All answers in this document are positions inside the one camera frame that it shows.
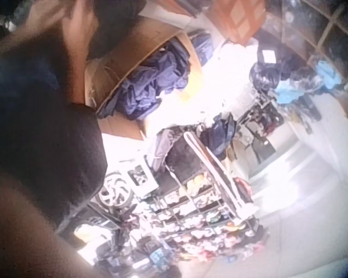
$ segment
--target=stack of clothes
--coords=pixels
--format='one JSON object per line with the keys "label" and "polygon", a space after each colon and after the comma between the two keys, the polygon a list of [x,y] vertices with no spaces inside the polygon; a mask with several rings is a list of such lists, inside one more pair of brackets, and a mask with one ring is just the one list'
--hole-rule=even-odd
{"label": "stack of clothes", "polygon": [[155,111],[161,93],[183,90],[188,84],[190,55],[177,38],[142,62],[106,101],[98,116],[105,118],[117,110],[129,120],[143,120]]}

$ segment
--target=hand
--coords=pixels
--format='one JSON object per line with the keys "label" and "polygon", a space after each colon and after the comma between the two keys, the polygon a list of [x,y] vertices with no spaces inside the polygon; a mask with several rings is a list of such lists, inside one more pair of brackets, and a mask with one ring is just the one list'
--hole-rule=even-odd
{"label": "hand", "polygon": [[37,0],[22,28],[30,37],[42,34],[64,17],[66,7],[59,0]]}
{"label": "hand", "polygon": [[89,44],[98,27],[93,1],[76,0],[71,18],[62,21],[63,39],[71,58],[86,60]]}

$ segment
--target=black shirt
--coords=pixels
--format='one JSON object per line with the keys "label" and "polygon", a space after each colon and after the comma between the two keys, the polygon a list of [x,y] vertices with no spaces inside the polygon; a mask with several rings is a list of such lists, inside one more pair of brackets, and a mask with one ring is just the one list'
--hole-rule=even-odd
{"label": "black shirt", "polygon": [[66,102],[45,60],[0,60],[0,169],[56,226],[103,185],[107,161],[95,113]]}

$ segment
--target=light blue clothing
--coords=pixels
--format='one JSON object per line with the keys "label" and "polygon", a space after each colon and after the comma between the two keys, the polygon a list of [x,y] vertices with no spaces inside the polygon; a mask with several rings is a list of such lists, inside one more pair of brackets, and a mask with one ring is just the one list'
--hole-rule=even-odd
{"label": "light blue clothing", "polygon": [[278,94],[277,103],[279,104],[291,103],[291,101],[297,100],[299,97],[304,95],[305,92],[304,90],[294,89],[290,85],[290,79],[280,81],[274,91]]}
{"label": "light blue clothing", "polygon": [[316,71],[319,76],[324,79],[325,87],[327,89],[332,89],[335,85],[342,83],[342,77],[329,62],[319,61],[316,65]]}
{"label": "light blue clothing", "polygon": [[277,103],[291,103],[305,93],[314,92],[323,86],[327,89],[332,89],[335,85],[342,83],[342,77],[337,73],[336,69],[326,61],[319,61],[316,65],[316,71],[318,75],[316,76],[316,82],[308,82],[305,84],[304,79],[301,80],[302,82],[291,81],[290,79],[280,81],[277,88],[274,90],[278,94]]}

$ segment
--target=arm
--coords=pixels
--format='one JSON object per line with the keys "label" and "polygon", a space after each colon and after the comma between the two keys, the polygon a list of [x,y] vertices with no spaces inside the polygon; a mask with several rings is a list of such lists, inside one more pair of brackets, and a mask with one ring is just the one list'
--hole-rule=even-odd
{"label": "arm", "polygon": [[0,175],[0,277],[100,277]]}
{"label": "arm", "polygon": [[89,44],[98,27],[93,2],[77,0],[71,18],[64,18],[63,39],[70,58],[67,98],[72,103],[85,104],[85,66]]}
{"label": "arm", "polygon": [[57,0],[38,0],[31,9],[26,22],[0,41],[0,55],[38,37],[64,17],[66,7]]}

